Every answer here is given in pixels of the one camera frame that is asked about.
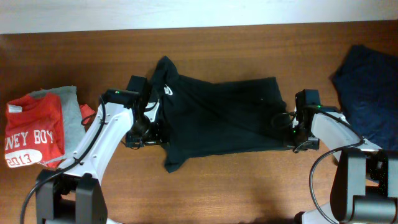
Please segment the black t-shirt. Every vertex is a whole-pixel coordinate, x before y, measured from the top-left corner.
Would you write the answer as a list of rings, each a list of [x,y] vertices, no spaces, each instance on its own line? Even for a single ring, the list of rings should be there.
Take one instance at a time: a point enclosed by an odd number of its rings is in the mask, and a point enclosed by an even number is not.
[[[164,56],[150,82],[169,140],[163,145],[169,173],[194,157],[288,148],[287,105],[274,77],[210,83],[179,74]]]

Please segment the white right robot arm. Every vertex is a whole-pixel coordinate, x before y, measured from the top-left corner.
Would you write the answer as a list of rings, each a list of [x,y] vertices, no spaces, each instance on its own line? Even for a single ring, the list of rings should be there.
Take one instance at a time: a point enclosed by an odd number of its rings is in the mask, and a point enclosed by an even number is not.
[[[317,90],[295,95],[290,113],[287,146],[294,153],[329,149],[312,165],[309,189],[315,209],[299,212],[295,223],[397,223],[397,152],[382,149],[364,138],[342,112],[320,103]],[[315,169],[334,155],[336,169],[330,201],[319,205],[313,187]]]

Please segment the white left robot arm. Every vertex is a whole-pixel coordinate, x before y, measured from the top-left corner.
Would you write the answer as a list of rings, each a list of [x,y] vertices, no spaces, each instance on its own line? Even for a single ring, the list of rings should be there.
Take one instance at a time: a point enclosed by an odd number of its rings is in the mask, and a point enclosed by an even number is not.
[[[79,145],[57,170],[43,170],[33,190],[37,223],[112,223],[101,189],[119,143],[162,144],[159,99],[149,81],[132,76],[125,90],[108,89]]]

